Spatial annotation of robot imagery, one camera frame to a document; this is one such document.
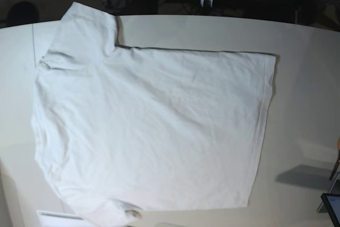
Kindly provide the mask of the black tablet with stand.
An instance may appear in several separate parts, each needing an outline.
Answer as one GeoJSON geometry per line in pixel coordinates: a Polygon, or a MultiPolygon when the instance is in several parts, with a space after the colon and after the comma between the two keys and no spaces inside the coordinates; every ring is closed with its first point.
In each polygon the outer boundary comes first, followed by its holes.
{"type": "Polygon", "coordinates": [[[339,226],[339,172],[331,180],[327,192],[321,195],[321,204],[317,208],[317,213],[327,213],[333,226],[339,226]]]}

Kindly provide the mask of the white T-shirt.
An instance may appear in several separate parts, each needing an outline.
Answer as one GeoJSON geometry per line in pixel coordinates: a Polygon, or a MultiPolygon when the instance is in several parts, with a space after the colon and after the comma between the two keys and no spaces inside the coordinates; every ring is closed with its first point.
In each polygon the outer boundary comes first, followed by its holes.
{"type": "Polygon", "coordinates": [[[53,191],[98,226],[247,206],[275,57],[123,48],[117,32],[73,3],[37,64],[35,159],[53,191]]]}

